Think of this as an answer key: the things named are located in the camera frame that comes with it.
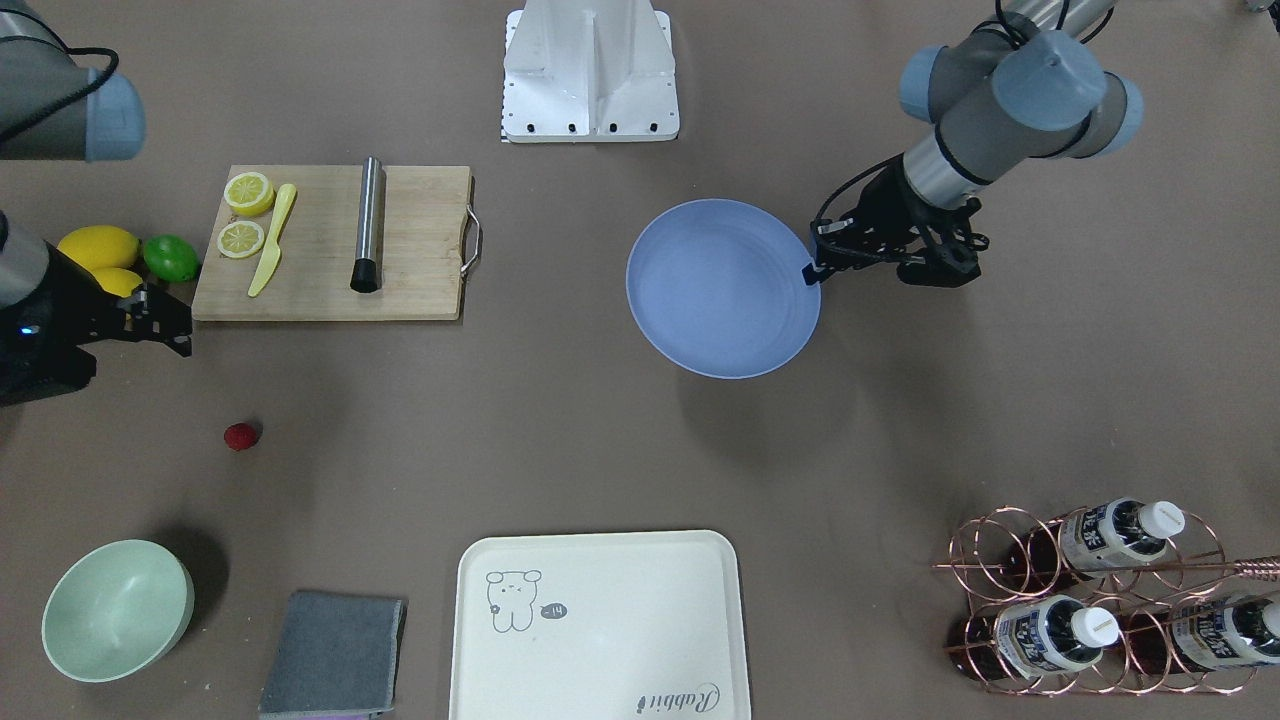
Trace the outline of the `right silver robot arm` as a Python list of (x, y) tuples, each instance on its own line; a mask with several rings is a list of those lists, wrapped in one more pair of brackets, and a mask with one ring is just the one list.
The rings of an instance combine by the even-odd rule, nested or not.
[[(102, 69), (81, 67), (28, 3), (3, 4), (3, 156), (111, 161), (145, 142), (145, 110), (108, 47)], [(109, 293), (61, 250), (1, 219), (1, 400), (17, 406), (83, 389), (97, 369), (87, 345), (157, 342), (191, 355), (191, 307), (145, 282)]]

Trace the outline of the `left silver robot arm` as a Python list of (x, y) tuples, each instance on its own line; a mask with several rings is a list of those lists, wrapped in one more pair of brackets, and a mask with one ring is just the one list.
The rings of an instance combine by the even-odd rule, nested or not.
[(1088, 49), (1114, 9), (997, 1), (960, 44), (915, 53), (899, 101), (929, 132), (856, 176), (861, 192), (851, 210), (815, 214), (805, 282), (877, 264), (896, 265), (899, 279), (915, 286), (956, 288), (978, 278), (989, 246), (972, 225), (982, 190), (1028, 159), (1114, 152), (1139, 129), (1140, 91)]

